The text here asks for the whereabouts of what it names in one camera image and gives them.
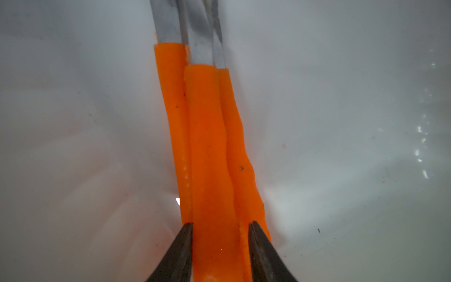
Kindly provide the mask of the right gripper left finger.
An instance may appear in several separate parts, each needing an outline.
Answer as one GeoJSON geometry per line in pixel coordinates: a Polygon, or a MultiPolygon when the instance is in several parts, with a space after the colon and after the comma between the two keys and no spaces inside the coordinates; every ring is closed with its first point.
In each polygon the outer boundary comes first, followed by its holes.
{"type": "Polygon", "coordinates": [[[193,261],[193,223],[183,225],[146,282],[189,282],[193,261]]]}

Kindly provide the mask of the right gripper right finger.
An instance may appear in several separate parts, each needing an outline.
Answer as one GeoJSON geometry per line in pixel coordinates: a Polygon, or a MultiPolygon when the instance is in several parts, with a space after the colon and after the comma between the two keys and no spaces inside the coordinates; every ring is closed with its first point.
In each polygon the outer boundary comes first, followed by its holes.
{"type": "Polygon", "coordinates": [[[249,224],[248,242],[253,282],[298,282],[256,221],[249,224]]]}

